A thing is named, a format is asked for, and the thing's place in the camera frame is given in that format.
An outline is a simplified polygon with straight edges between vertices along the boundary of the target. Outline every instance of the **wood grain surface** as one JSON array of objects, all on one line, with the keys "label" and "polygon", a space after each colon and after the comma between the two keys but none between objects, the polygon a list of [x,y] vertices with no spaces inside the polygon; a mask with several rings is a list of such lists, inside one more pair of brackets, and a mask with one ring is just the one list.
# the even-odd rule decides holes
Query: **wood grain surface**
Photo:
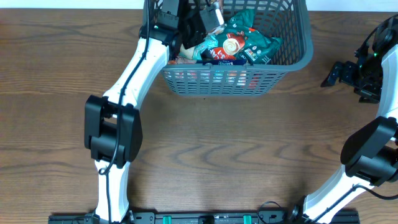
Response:
[{"label": "wood grain surface", "polygon": [[[345,140],[378,105],[346,85],[320,88],[391,16],[310,12],[314,56],[258,98],[183,98],[158,76],[141,110],[144,142],[129,201],[160,212],[289,206],[339,167]],[[0,223],[46,223],[96,207],[98,178],[83,145],[84,104],[134,54],[139,10],[0,9]],[[396,194],[386,183],[377,192]],[[397,223],[398,202],[362,194],[362,223]]]}]

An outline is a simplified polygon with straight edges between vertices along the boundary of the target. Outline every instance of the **black mounting base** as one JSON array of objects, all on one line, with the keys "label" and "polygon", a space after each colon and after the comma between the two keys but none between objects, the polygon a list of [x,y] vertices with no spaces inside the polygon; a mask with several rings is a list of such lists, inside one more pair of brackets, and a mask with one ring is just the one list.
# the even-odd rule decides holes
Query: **black mounting base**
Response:
[{"label": "black mounting base", "polygon": [[[259,215],[266,223],[290,223],[286,220],[287,210],[263,210]],[[263,224],[256,212],[238,213],[165,213],[137,212],[133,218],[126,217],[121,224]],[[332,224],[360,224],[359,215],[354,210],[341,210],[331,221]],[[108,221],[99,220],[92,214],[83,216],[56,216],[49,217],[49,224],[108,224]]]}]

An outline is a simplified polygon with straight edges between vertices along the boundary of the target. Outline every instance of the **white background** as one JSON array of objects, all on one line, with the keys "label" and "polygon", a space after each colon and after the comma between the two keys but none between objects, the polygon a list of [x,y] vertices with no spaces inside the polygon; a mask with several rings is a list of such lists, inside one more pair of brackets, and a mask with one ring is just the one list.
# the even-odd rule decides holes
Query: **white background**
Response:
[{"label": "white background", "polygon": [[[0,0],[0,8],[142,9],[143,3],[144,0]],[[398,0],[307,0],[307,7],[310,11],[398,12]]]}]

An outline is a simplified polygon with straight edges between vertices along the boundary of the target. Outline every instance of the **wooden table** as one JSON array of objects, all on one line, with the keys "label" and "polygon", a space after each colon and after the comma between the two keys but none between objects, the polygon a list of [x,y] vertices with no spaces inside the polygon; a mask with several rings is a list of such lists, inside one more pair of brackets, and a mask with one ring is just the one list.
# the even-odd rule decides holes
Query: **wooden table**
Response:
[{"label": "wooden table", "polygon": [[[345,140],[374,119],[346,85],[320,88],[391,13],[311,12],[314,56],[259,98],[183,98],[158,76],[141,111],[144,142],[129,201],[166,211],[283,206],[321,186]],[[97,173],[83,145],[84,104],[134,54],[142,11],[0,10],[0,223],[89,212]],[[381,194],[397,193],[386,183]],[[362,223],[397,223],[398,202],[362,194]]]}]

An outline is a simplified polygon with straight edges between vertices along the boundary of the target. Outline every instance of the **basket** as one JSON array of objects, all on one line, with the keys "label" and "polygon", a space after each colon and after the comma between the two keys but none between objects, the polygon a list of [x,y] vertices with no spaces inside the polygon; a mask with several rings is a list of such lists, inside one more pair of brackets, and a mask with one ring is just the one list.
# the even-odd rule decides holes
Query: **basket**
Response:
[{"label": "basket", "polygon": [[182,96],[256,96],[267,93],[287,72],[305,67],[313,55],[305,0],[224,0],[224,19],[255,9],[253,28],[284,43],[267,65],[167,65],[166,84]]}]

